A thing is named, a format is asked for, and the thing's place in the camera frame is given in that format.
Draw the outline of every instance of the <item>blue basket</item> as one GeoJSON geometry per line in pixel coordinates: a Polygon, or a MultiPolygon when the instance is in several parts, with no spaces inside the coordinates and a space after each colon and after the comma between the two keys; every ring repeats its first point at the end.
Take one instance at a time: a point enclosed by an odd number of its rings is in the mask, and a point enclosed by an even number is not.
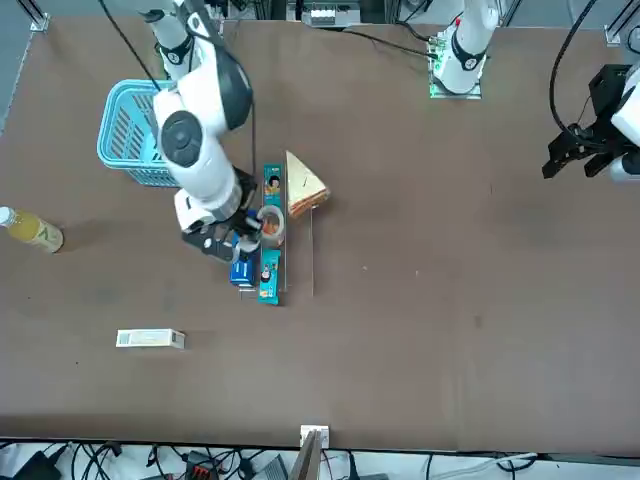
{"type": "MultiPolygon", "coordinates": [[[[172,82],[158,84],[167,87],[172,82]]],[[[122,80],[111,89],[98,134],[98,156],[107,167],[126,171],[142,185],[177,187],[151,127],[156,93],[150,80],[122,80]]]]}

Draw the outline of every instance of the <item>bread slice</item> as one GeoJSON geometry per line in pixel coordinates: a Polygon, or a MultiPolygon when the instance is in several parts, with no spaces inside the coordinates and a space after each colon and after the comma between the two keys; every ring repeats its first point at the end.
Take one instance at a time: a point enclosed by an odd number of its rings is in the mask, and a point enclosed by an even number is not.
{"type": "Polygon", "coordinates": [[[322,180],[293,153],[287,151],[287,210],[297,218],[329,198],[322,180]]]}

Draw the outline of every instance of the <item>table surface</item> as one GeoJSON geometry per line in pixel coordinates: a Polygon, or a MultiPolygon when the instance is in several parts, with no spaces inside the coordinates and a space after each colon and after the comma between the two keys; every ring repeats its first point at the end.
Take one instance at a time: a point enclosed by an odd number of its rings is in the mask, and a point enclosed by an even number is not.
{"type": "MultiPolygon", "coordinates": [[[[105,20],[55,18],[0,139],[2,202],[67,239],[45,256],[0,236],[3,434],[294,445],[318,423],[335,447],[635,451],[640,193],[577,164],[542,179],[565,35],[497,31],[478,102],[430,100],[424,59],[360,37],[229,33],[259,163],[291,150],[333,194],[313,246],[308,218],[291,222],[286,306],[271,308],[181,243],[172,190],[101,165],[106,95],[141,72],[105,20]],[[188,350],[115,348],[118,328],[145,327],[185,331],[188,350]]],[[[601,32],[575,37],[564,119],[615,58],[601,32]]],[[[224,140],[240,167],[249,125],[224,140]]]]}

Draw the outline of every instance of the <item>bottle cap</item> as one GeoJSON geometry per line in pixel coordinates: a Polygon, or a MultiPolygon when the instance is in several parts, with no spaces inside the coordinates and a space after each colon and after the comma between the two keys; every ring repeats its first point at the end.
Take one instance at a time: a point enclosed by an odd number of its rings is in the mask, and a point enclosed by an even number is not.
{"type": "Polygon", "coordinates": [[[13,224],[16,219],[16,212],[13,208],[0,207],[0,225],[8,227],[13,224]]]}

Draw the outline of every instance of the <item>juice bottle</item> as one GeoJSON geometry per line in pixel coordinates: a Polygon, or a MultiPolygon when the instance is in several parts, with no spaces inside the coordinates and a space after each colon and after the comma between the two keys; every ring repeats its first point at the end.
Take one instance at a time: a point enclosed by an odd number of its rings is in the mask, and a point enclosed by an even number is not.
{"type": "Polygon", "coordinates": [[[64,242],[58,228],[22,210],[0,207],[0,226],[6,227],[16,240],[35,245],[47,253],[57,252],[64,242]]]}

